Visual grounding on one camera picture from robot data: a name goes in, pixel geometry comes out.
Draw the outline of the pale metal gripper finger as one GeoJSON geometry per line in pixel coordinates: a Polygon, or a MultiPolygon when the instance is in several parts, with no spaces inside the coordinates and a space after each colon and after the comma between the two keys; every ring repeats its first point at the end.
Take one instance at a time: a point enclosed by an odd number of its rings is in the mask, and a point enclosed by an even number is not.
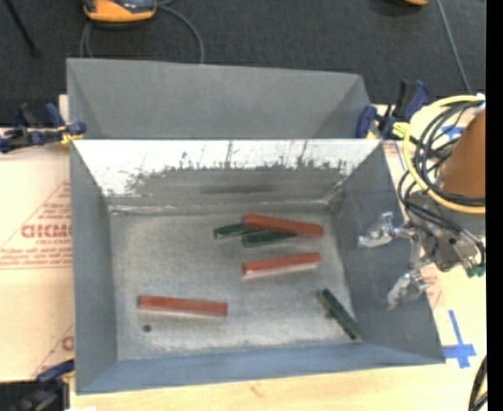
{"type": "Polygon", "coordinates": [[[359,247],[384,246],[403,235],[405,225],[396,226],[391,211],[383,212],[369,228],[357,237],[359,247]]]}
{"type": "Polygon", "coordinates": [[[410,271],[402,275],[388,292],[387,308],[393,310],[401,304],[417,301],[429,288],[429,283],[420,271],[410,271]]]}

